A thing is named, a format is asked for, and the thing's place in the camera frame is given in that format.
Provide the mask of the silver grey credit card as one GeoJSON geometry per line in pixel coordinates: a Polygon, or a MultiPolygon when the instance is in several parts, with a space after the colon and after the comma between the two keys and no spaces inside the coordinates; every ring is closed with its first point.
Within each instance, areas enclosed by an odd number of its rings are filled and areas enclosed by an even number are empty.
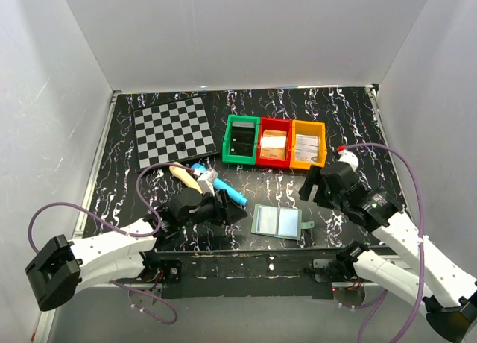
{"type": "Polygon", "coordinates": [[[297,134],[295,136],[295,145],[296,146],[309,146],[309,147],[319,147],[320,138],[318,136],[297,134]]]}

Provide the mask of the light blue credit cards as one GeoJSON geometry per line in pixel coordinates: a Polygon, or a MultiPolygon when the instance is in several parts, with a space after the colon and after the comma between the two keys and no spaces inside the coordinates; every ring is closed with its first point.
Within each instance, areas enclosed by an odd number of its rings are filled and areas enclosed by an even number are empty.
{"type": "Polygon", "coordinates": [[[295,237],[299,229],[299,211],[290,208],[258,207],[256,232],[263,235],[295,237]]]}

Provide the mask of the grey-green card holder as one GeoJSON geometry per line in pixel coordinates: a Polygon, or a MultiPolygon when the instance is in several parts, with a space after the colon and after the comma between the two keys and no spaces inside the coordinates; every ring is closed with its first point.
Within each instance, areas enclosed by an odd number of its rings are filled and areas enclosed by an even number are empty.
{"type": "Polygon", "coordinates": [[[280,239],[298,240],[303,230],[311,230],[313,221],[302,221],[302,210],[256,204],[250,232],[280,239]]]}

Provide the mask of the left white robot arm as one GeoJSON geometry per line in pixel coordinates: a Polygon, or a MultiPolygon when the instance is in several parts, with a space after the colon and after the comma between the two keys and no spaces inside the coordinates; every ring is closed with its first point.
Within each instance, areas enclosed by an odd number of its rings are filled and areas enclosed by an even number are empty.
{"type": "Polygon", "coordinates": [[[112,280],[177,283],[182,265],[159,259],[155,250],[160,245],[188,226],[230,225],[247,217],[224,189],[215,195],[184,189],[157,212],[86,239],[51,238],[25,269],[40,311],[56,309],[78,292],[112,280]]]}

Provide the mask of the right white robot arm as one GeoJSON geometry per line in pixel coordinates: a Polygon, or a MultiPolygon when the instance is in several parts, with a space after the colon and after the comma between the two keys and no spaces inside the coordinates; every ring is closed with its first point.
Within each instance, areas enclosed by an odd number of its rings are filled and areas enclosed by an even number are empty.
{"type": "Polygon", "coordinates": [[[339,252],[323,269],[330,277],[372,281],[410,304],[419,303],[431,328],[448,342],[462,342],[476,325],[476,278],[460,269],[429,239],[420,236],[406,212],[385,190],[368,189],[353,167],[335,162],[311,166],[300,199],[340,210],[353,224],[384,242],[408,269],[382,258],[360,242],[339,252]]]}

